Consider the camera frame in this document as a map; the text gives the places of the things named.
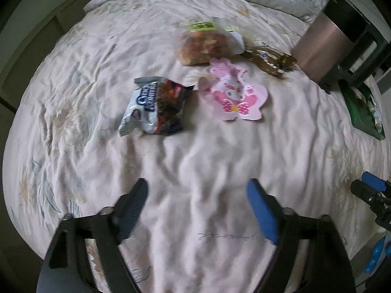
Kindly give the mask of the blue gloved hand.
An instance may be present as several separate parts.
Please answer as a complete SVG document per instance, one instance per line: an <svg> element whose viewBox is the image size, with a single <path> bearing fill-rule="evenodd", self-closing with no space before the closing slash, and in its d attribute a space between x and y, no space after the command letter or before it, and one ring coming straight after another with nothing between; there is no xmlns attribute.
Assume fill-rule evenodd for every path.
<svg viewBox="0 0 391 293"><path fill-rule="evenodd" d="M386 232L386 235L378 240L372 250L369 262L365 267L365 273L374 273L383 260L390 257L390 232Z"/></svg>

